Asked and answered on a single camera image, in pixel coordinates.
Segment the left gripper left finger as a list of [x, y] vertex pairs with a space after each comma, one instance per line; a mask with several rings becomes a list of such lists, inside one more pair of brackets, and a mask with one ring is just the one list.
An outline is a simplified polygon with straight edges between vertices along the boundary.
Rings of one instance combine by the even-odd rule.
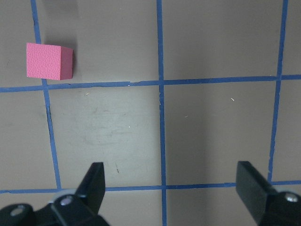
[[105, 194], [104, 165], [94, 162], [73, 194], [64, 194], [51, 204], [61, 226], [104, 226], [98, 212]]

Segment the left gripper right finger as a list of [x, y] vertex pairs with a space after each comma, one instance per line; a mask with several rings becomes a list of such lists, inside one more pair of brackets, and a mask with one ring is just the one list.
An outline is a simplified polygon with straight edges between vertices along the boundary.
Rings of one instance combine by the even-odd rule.
[[248, 161], [239, 161], [236, 192], [258, 226], [299, 226], [301, 196], [277, 189]]

